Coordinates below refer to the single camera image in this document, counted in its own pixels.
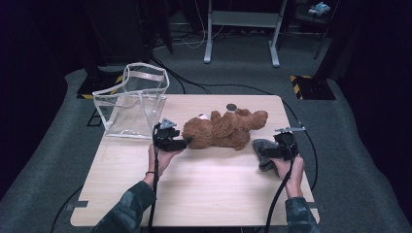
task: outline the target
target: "clear plastic bag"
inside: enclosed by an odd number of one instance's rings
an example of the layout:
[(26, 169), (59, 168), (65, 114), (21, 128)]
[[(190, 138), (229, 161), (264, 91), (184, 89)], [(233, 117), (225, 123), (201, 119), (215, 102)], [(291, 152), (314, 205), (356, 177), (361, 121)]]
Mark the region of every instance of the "clear plastic bag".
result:
[(146, 63), (128, 64), (122, 82), (92, 92), (107, 136), (151, 139), (167, 97), (164, 69)]

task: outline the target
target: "brown teddy bear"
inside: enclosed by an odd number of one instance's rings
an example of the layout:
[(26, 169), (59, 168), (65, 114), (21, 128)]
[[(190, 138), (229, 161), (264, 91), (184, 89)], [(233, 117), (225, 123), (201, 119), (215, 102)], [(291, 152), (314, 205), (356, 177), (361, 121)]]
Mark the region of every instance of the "brown teddy bear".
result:
[(251, 113), (248, 109), (236, 109), (223, 116), (213, 111), (210, 119), (200, 115), (186, 122), (182, 137), (190, 141), (190, 149), (222, 147), (241, 150), (251, 139), (249, 131), (264, 127), (267, 118), (267, 111)]

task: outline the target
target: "light wood tabletop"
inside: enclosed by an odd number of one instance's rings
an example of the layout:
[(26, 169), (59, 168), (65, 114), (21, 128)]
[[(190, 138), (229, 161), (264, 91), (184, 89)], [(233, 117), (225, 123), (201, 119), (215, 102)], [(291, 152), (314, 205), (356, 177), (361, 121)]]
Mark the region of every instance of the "light wood tabletop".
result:
[[(210, 147), (186, 149), (175, 156), (160, 178), (153, 226), (263, 226), (273, 197), (281, 183), (274, 171), (261, 172), (252, 140), (274, 141), (276, 128), (289, 121), (282, 100), (273, 95), (172, 95), (168, 94), (160, 120), (167, 118), (183, 130), (185, 122), (199, 114), (226, 112), (227, 104), (251, 112), (266, 110), (269, 118), (260, 130), (251, 131), (243, 149)], [(145, 177), (151, 140), (103, 136), (79, 201), (71, 217), (75, 226), (93, 226), (120, 200), (131, 186)], [(304, 197), (314, 202), (306, 175)], [(284, 190), (276, 204), (271, 224), (286, 225)], [(141, 226), (147, 226), (151, 208)], [(317, 209), (311, 209), (317, 221)]]

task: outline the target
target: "camouflage sleeve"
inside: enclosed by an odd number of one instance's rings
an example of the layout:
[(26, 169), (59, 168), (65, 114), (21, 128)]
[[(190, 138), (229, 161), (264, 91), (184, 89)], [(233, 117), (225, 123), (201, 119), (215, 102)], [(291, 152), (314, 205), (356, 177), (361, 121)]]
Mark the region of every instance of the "camouflage sleeve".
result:
[(143, 212), (155, 202), (155, 199), (152, 188), (144, 182), (138, 182), (124, 193), (91, 232), (134, 232), (142, 221)]
[(303, 197), (293, 197), (286, 202), (289, 233), (320, 233), (318, 224)]

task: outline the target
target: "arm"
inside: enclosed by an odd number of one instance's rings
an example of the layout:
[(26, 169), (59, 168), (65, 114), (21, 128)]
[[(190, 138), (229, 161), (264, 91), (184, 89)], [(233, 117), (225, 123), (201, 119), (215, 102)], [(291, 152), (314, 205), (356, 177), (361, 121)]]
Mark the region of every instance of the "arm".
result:
[[(288, 173), (291, 167), (291, 162), (278, 158), (272, 158), (272, 161), (275, 163), (278, 169), (279, 177), (281, 179), (284, 179), (285, 175)], [(291, 177), (287, 181), (285, 186), (286, 192), (288, 194), (288, 200), (285, 202), (288, 232), (318, 233), (320, 232), (318, 224), (316, 223), (316, 220), (313, 217), (312, 212), (310, 211), (308, 204), (303, 197), (303, 192), (300, 188), (303, 177), (303, 170), (303, 158), (297, 156), (294, 159)]]
[[(158, 151), (158, 175), (161, 177), (171, 159), (179, 151)], [(155, 170), (155, 149), (149, 146), (149, 172)], [(142, 221), (143, 212), (156, 200), (153, 191), (155, 174), (147, 173), (145, 178), (129, 188), (119, 202), (91, 230), (99, 233), (135, 232)]]

